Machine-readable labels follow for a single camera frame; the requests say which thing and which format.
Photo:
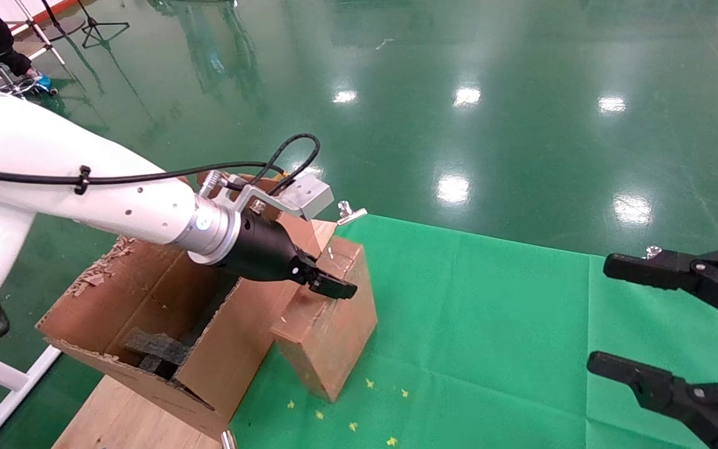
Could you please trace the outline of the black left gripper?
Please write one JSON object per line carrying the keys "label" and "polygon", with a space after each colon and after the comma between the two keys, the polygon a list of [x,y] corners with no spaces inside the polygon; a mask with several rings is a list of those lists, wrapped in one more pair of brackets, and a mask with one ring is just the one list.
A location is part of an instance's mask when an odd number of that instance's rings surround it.
{"label": "black left gripper", "polygon": [[281,224],[250,210],[241,213],[236,242],[216,267],[251,281],[294,281],[331,299],[351,299],[357,292],[356,284],[318,268]]}

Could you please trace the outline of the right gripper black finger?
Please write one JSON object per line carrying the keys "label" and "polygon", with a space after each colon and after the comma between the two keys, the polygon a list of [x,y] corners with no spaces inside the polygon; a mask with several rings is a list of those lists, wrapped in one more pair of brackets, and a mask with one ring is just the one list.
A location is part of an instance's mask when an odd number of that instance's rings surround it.
{"label": "right gripper black finger", "polygon": [[640,258],[613,253],[604,274],[633,284],[664,290],[683,290],[718,310],[718,250],[704,254],[647,248]]}
{"label": "right gripper black finger", "polygon": [[595,350],[589,372],[628,386],[641,408],[679,421],[706,447],[718,448],[718,382],[690,384],[669,370]]}

